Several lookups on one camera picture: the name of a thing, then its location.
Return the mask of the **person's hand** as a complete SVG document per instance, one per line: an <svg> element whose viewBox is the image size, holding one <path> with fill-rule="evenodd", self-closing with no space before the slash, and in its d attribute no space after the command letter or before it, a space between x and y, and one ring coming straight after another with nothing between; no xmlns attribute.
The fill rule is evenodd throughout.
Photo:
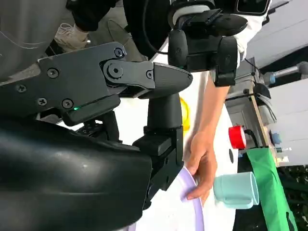
<svg viewBox="0 0 308 231"><path fill-rule="evenodd" d="M209 196L218 167L213 144L214 136L204 131L197 132L192 140L187 169L198 177L198 185L187 194L188 200L200 198L204 203Z"/></svg>

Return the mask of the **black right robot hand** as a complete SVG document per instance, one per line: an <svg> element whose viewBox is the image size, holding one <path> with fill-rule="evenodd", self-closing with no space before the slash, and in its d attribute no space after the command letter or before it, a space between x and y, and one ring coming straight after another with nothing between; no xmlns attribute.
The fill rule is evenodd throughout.
<svg viewBox="0 0 308 231"><path fill-rule="evenodd" d="M183 167L188 71L117 42L39 59L0 86L0 228L113 231Z"/></svg>

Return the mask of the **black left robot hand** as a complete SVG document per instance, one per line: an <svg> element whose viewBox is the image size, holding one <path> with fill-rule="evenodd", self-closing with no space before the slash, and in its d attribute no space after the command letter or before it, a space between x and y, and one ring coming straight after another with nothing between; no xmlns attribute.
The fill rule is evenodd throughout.
<svg viewBox="0 0 308 231"><path fill-rule="evenodd" d="M214 71L217 87L235 85L239 52L234 35L247 24L221 9L179 16L168 36L168 64L191 73Z"/></svg>

